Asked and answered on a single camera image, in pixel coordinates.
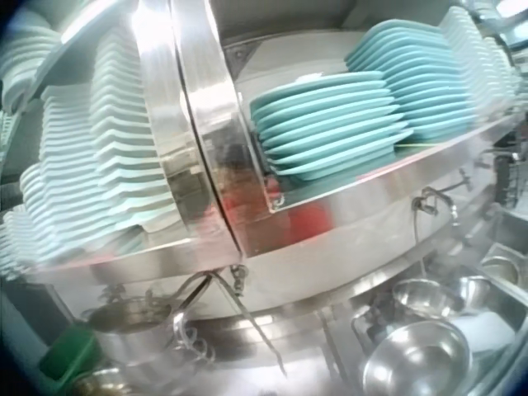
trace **stainless steel bowl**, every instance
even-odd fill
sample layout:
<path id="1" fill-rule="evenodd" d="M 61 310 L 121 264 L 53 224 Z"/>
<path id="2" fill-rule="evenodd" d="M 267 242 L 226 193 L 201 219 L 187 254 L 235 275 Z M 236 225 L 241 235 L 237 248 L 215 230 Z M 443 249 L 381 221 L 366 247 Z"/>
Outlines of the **stainless steel bowl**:
<path id="1" fill-rule="evenodd" d="M 505 257 L 490 257 L 482 262 L 482 268 L 489 275 L 501 278 L 513 285 L 519 284 L 519 268 Z"/>
<path id="2" fill-rule="evenodd" d="M 363 371 L 366 396 L 452 396 L 469 372 L 464 335 L 440 321 L 409 324 L 390 333 Z"/>
<path id="3" fill-rule="evenodd" d="M 396 308 L 404 314 L 426 319 L 454 317 L 464 309 L 464 301 L 438 282 L 428 279 L 402 280 L 393 288 Z"/>
<path id="4" fill-rule="evenodd" d="M 119 369 L 113 367 L 78 378 L 70 393 L 72 396 L 129 396 L 132 389 Z"/>
<path id="5" fill-rule="evenodd" d="M 464 300 L 465 308 L 482 310 L 486 308 L 492 284 L 483 276 L 465 276 L 454 284 L 457 294 Z"/>

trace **light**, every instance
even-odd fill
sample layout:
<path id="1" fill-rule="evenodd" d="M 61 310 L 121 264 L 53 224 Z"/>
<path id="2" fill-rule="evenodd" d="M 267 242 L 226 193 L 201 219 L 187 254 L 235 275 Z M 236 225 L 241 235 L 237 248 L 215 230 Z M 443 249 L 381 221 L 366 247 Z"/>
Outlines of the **light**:
<path id="1" fill-rule="evenodd" d="M 317 80 L 318 78 L 322 77 L 322 73 L 311 73 L 306 74 L 305 76 L 301 76 L 295 80 L 296 83 L 306 83 L 307 81 Z"/>
<path id="2" fill-rule="evenodd" d="M 501 0 L 497 11 L 503 18 L 513 17 L 528 8 L 528 0 Z"/>

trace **stainless steel shelf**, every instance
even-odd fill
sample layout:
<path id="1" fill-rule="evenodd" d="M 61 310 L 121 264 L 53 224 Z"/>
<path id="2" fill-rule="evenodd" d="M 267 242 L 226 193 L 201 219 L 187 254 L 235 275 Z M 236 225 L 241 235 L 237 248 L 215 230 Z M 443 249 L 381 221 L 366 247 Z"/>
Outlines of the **stainless steel shelf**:
<path id="1" fill-rule="evenodd" d="M 326 211 L 332 211 L 333 227 L 338 228 L 368 217 L 387 205 L 419 191 L 439 177 L 478 158 L 502 136 L 510 132 L 522 119 L 519 114 L 505 116 L 466 135 L 452 139 L 435 147 L 410 153 L 388 167 L 378 169 L 360 177 L 354 183 L 337 191 L 327 191 L 320 195 Z M 283 211 L 270 214 L 271 219 Z M 183 276 L 193 272 L 210 270 L 240 260 L 236 254 L 214 247 L 218 239 L 174 238 L 177 243 L 150 248 L 122 257 L 98 258 L 97 261 L 72 262 L 62 266 L 31 269 L 26 279 L 33 283 L 48 283 L 57 286 L 74 285 L 113 285 L 137 281 L 149 281 L 171 276 Z M 199 255 L 209 252 L 214 257 L 205 259 Z"/>

